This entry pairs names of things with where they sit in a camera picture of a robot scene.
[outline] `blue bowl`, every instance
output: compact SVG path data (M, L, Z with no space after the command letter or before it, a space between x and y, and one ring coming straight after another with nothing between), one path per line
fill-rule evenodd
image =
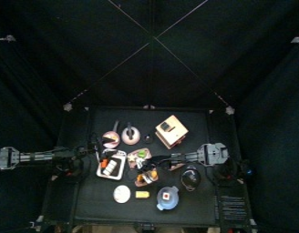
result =
M180 189L174 187L165 187L161 189L161 191L157 194L157 207L160 210L164 209L173 209L177 207L178 202L180 202L180 195L178 195ZM164 193L170 193L170 199L164 198Z

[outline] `yellow object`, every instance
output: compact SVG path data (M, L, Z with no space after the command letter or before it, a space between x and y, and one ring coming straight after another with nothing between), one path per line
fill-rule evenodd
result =
M157 171L151 171L151 177L157 178Z
M135 192L135 197L137 198L150 198L150 192L147 192L147 191L137 191Z

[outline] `black table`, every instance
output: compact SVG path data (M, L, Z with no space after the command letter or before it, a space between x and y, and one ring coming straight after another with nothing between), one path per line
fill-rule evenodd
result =
M181 145L168 149L155 135L155 127L172 115L178 117L189 129L189 134ZM89 135L97 133L102 136L105 132L113 130L117 120L121 121L119 135L122 135L129 122L142 132L142 140L137 145L129 146L123 142L119 144L117 149L126 151L127 154L145 147L150 149L153 156L190 153L196 152L204 144L222 142L228 146L229 153L234 157L240 157L234 120L224 110L210 112L210 110L202 109L81 108L66 116L59 146L78 147L86 145ZM143 141L143 136L149 134L154 138L151 144L146 144ZM221 211L218 211L217 205L217 189L210 181L212 169L206 170L202 165L196 164L202 175L202 182L197 190L189 192L181 181L185 167L174 171L160 168L158 181L146 187L137 187L127 173L130 171L129 162L122 179L113 180L98 177L98 159L95 155L90 155L87 159L91 161L89 177L78 184L77 190L79 192L75 193L74 197L71 197L73 190L63 187L59 190L59 185L57 185L58 190L53 191L53 196L54 193L57 194L57 200L53 199L48 204L46 211L48 219L59 218L61 221L70 221L70 223L74 221L75 225L153 224L155 226L206 227L222 223L220 222ZM115 189L121 185L129 186L131 190L130 201L123 204L117 203L114 199ZM176 209L161 211L157 208L157 193L164 187L173 186L180 188L180 204ZM135 198L137 190L149 191L150 198ZM70 208L65 204L63 209L59 208L59 203L62 203L59 196L63 199L66 197ZM63 218L59 217L61 212L70 214Z

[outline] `white plate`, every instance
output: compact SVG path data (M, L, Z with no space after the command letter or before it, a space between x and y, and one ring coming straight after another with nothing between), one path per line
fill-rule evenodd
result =
M126 203L130 200L130 188L127 186L119 186L115 190L115 200L118 203Z
M105 178L111 178L111 179L115 179L115 180L119 180L122 179L123 177L123 172L125 172L125 167L126 167L126 158L127 158L127 153L122 150L118 150L117 151L117 154L113 156L118 159L121 159L121 163L118 164L119 167L119 172L118 172L118 175L117 176L106 176L102 172L102 164L99 164L99 167L98 167L98 171L97 171L97 175L99 177L105 177Z

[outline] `food item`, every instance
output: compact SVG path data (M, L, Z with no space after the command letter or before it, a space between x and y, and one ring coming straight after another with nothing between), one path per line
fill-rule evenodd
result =
M145 158L146 157L146 153L145 153L145 150L141 150L139 153L138 153L138 156Z
M145 182L143 174L141 174L141 175L137 177L137 180L138 180L138 182Z
M157 171L155 171L155 170L151 171L151 177L153 177L153 178L157 178Z
M147 191L137 191L135 192L135 197L137 198L150 198L150 192L147 192Z

